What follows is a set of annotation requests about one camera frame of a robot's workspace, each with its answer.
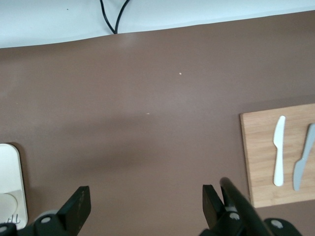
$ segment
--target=plastic knife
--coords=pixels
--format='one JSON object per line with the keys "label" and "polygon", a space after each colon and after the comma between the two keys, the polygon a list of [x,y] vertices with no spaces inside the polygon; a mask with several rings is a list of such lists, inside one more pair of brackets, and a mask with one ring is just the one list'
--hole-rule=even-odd
{"label": "plastic knife", "polygon": [[304,144],[303,154],[300,160],[295,163],[294,172],[293,172],[293,188],[295,191],[300,190],[300,184],[303,176],[303,171],[307,158],[310,155],[313,143],[315,140],[315,123],[309,125],[309,129],[306,135],[306,141]]}
{"label": "plastic knife", "polygon": [[274,145],[277,148],[276,166],[274,173],[274,184],[276,186],[282,186],[284,184],[284,125],[285,116],[280,116],[274,133]]}

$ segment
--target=white knife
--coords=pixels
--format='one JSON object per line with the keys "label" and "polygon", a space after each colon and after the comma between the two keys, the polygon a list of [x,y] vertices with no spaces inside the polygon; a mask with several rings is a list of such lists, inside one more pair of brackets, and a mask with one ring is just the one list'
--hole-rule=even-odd
{"label": "white knife", "polygon": [[284,125],[285,116],[280,116],[274,133],[274,145],[277,148],[276,166],[274,173],[274,184],[282,186],[284,184]]}
{"label": "white knife", "polygon": [[293,188],[295,191],[300,190],[300,184],[303,176],[303,171],[305,168],[305,164],[307,158],[310,155],[310,151],[312,149],[313,143],[315,140],[315,123],[310,124],[307,135],[306,141],[304,144],[303,154],[300,160],[295,163],[294,172],[293,172]]}

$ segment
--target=knife blade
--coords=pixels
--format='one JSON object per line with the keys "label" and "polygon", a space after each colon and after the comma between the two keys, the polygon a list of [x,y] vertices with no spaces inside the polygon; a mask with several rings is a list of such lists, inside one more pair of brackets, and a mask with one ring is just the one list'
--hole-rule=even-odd
{"label": "knife blade", "polygon": [[308,128],[302,157],[300,160],[298,160],[295,163],[294,172],[293,172],[293,188],[295,191],[300,190],[304,168],[306,165],[306,161],[310,155],[312,146],[314,144],[314,140],[315,140],[315,123],[312,123],[309,125],[309,128]]}
{"label": "knife blade", "polygon": [[282,186],[284,184],[284,163],[283,163],[283,148],[284,148],[284,125],[285,116],[280,116],[277,122],[274,133],[274,145],[277,148],[276,165],[274,172],[274,184]]}

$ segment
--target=black wire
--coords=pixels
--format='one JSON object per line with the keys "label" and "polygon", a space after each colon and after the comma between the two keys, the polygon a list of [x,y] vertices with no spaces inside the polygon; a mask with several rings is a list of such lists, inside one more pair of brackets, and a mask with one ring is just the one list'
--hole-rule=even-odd
{"label": "black wire", "polygon": [[118,25],[119,25],[120,18],[121,18],[122,14],[123,14],[123,11],[124,11],[125,7],[127,6],[128,2],[130,0],[126,0],[125,3],[123,4],[123,6],[122,6],[122,8],[121,8],[121,10],[119,12],[119,15],[117,17],[117,20],[116,20],[115,29],[112,27],[112,25],[109,23],[109,21],[107,19],[107,16],[106,16],[106,13],[105,13],[105,9],[104,9],[103,0],[99,0],[99,1],[100,1],[100,6],[102,8],[102,13],[103,13],[103,17],[104,17],[105,22],[107,23],[108,27],[113,32],[113,34],[117,34],[118,33]]}

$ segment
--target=knife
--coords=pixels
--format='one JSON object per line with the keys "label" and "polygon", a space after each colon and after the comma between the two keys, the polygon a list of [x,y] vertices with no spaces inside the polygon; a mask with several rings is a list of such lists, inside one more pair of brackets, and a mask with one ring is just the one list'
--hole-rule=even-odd
{"label": "knife", "polygon": [[274,173],[274,184],[282,186],[284,184],[284,125],[285,116],[280,116],[274,133],[274,145],[277,148],[276,166]]}
{"label": "knife", "polygon": [[310,155],[313,143],[315,140],[315,123],[309,125],[309,129],[306,135],[306,141],[304,144],[303,154],[300,160],[295,163],[294,172],[293,172],[293,188],[295,191],[300,190],[300,184],[303,176],[303,171],[307,158]]}

